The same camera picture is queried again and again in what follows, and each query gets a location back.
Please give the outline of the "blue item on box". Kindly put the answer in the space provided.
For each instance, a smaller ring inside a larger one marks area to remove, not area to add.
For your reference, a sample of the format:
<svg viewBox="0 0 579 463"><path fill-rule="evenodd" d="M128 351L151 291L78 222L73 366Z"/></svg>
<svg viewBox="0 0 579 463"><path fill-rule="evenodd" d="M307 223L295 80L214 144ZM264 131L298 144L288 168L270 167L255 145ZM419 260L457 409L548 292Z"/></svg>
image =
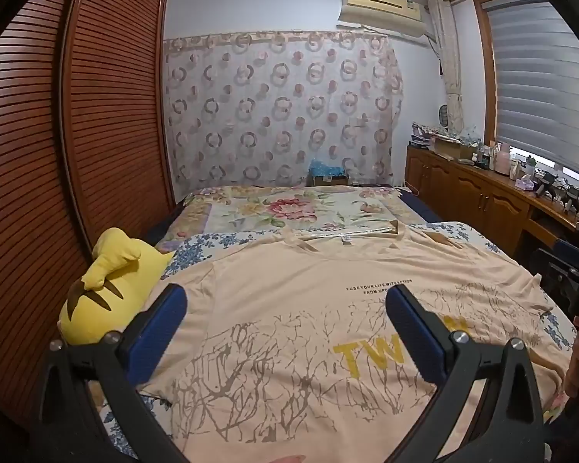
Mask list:
<svg viewBox="0 0 579 463"><path fill-rule="evenodd" d="M307 186L347 185L348 174L344 168L323 163L320 160L310 162L306 177Z"/></svg>

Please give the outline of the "circle patterned curtain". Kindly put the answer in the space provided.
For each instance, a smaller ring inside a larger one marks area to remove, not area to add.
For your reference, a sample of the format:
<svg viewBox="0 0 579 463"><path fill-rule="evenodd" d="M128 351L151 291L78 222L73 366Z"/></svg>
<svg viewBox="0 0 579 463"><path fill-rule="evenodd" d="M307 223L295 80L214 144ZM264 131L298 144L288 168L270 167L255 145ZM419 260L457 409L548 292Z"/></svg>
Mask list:
<svg viewBox="0 0 579 463"><path fill-rule="evenodd" d="M351 181L393 177L404 82L374 32L199 35L164 44L164 108L177 198L207 186L294 186L316 164Z"/></svg>

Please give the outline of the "pink bottle on sideboard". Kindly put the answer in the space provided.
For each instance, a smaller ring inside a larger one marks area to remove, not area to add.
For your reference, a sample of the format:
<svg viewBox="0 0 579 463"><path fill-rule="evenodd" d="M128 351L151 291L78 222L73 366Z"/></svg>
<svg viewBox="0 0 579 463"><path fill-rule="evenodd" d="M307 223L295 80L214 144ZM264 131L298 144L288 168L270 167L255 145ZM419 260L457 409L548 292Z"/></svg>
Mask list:
<svg viewBox="0 0 579 463"><path fill-rule="evenodd" d="M508 143L500 142L497 146L494 169L503 176L510 174L510 145Z"/></svg>

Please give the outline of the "peach printed t-shirt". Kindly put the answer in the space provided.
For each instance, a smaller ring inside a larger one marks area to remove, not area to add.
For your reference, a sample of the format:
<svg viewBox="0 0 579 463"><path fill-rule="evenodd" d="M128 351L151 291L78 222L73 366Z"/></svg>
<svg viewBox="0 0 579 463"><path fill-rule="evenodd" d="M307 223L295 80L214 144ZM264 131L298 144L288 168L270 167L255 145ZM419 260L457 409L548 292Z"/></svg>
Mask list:
<svg viewBox="0 0 579 463"><path fill-rule="evenodd" d="M570 353L516 261L399 226L343 240L290 229L172 275L188 308L146 391L171 405L193 462L381 462L434 393L386 314L403 284L451 330L523 340L543 407Z"/></svg>

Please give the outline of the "yellow plush toy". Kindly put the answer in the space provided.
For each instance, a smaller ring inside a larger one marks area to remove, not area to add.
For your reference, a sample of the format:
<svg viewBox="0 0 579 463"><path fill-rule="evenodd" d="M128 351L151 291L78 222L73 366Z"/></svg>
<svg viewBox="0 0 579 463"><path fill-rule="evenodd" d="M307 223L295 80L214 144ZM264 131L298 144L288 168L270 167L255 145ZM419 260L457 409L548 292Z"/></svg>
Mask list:
<svg viewBox="0 0 579 463"><path fill-rule="evenodd" d="M172 257L119 228L105 230L93 249L93 263L71 285L60 311L58 328L66 343L95 344L107 332L125 329Z"/></svg>

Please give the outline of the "wooden sideboard cabinet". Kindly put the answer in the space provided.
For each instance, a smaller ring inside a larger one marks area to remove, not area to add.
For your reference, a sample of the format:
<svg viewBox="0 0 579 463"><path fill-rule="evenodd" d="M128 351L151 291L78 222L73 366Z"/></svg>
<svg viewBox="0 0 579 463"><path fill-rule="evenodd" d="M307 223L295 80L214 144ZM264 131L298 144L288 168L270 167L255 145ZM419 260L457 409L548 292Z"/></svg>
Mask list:
<svg viewBox="0 0 579 463"><path fill-rule="evenodd" d="M461 221L507 255L521 259L559 239L575 239L579 216L563 205L516 188L509 178L407 147L406 183L444 221Z"/></svg>

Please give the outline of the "brown louvered wardrobe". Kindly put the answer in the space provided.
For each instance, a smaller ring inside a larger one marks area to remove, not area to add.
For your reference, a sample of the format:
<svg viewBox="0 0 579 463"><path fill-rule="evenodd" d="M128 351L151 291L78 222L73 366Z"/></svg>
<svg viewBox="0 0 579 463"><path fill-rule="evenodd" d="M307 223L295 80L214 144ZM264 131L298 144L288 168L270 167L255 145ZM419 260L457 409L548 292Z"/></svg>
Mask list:
<svg viewBox="0 0 579 463"><path fill-rule="evenodd" d="M0 0L0 413L18 423L98 236L172 209L166 2Z"/></svg>

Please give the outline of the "grey window blind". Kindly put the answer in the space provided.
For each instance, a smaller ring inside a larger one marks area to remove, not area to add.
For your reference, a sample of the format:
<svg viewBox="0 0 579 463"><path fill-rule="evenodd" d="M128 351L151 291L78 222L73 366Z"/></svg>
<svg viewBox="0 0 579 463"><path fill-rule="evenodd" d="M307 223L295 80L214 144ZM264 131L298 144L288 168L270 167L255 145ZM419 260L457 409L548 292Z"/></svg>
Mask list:
<svg viewBox="0 0 579 463"><path fill-rule="evenodd" d="M579 174L579 39L547 0L482 4L497 85L496 134Z"/></svg>

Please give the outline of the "navy blue bed sheet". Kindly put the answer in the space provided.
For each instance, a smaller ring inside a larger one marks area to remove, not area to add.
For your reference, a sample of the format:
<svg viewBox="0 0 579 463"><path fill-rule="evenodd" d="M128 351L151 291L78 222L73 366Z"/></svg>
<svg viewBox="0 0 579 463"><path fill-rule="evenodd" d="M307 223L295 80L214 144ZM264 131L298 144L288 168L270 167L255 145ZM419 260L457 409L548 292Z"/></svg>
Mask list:
<svg viewBox="0 0 579 463"><path fill-rule="evenodd" d="M400 190L400 200L427 223L439 223L441 221L441 218L413 193Z"/></svg>

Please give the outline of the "wall air conditioner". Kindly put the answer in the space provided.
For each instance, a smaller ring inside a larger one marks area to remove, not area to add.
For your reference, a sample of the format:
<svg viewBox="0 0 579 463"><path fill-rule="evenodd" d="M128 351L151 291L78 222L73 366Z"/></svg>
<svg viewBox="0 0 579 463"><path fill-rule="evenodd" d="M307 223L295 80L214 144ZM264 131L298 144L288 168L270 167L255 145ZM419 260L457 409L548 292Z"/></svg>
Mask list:
<svg viewBox="0 0 579 463"><path fill-rule="evenodd" d="M342 0L339 20L419 38L426 33L422 8L412 0Z"/></svg>

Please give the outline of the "pink floral bedspread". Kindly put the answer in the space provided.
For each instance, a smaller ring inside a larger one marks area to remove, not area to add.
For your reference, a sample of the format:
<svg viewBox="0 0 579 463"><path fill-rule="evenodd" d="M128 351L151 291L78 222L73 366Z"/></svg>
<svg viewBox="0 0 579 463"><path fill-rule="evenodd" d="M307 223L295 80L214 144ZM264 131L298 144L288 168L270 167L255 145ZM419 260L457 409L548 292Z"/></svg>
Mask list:
<svg viewBox="0 0 579 463"><path fill-rule="evenodd" d="M406 225L426 220L394 187L345 185L208 187L188 194L184 208L157 243L171 251L203 233L294 230L359 231L383 228L391 221Z"/></svg>

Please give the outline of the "beige tied drape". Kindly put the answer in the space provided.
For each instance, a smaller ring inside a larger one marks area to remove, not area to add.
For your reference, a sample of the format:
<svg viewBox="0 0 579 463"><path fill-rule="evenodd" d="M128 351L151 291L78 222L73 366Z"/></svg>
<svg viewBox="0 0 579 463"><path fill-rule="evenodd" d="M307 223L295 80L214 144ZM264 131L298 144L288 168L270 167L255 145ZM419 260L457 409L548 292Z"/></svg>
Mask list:
<svg viewBox="0 0 579 463"><path fill-rule="evenodd" d="M439 62L447 96L449 131L458 136L464 129L460 50L451 3L428 0L429 12L439 49Z"/></svg>

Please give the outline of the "blue floral white blanket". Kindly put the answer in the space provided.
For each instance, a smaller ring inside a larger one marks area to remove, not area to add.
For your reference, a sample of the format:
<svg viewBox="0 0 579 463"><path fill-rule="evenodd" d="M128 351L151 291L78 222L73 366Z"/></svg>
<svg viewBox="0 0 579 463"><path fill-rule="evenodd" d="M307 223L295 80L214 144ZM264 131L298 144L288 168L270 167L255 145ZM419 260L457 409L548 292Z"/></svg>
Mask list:
<svg viewBox="0 0 579 463"><path fill-rule="evenodd" d="M488 250L506 257L506 254L494 243L471 226L460 223L460 221L439 221L438 223L426 223L423 225L414 224L411 225L411 228L415 231L427 232L429 235L441 234L453 242L461 243L462 245L468 243L479 249ZM173 258L162 278L165 279L191 267L191 265L211 259L222 253L223 250L230 249L233 246L255 242L255 240L262 238L266 234L269 234L269 231L201 233L195 234L182 242L178 240L170 242L169 246L174 249ZM564 311L562 311L549 296L545 296L545 298L551 306L551 309L541 316L542 329L546 335L550 336L551 341L557 345L557 348L563 350L565 353L569 353L576 337L575 327L564 314ZM169 402L151 395L142 394L142 398L147 409L157 418L157 421L160 422L164 431L169 433ZM126 456L136 458L135 452L122 434L120 426L107 401L103 404L99 414L107 435L110 436L110 442L113 444L113 447L117 448L117 450Z"/></svg>

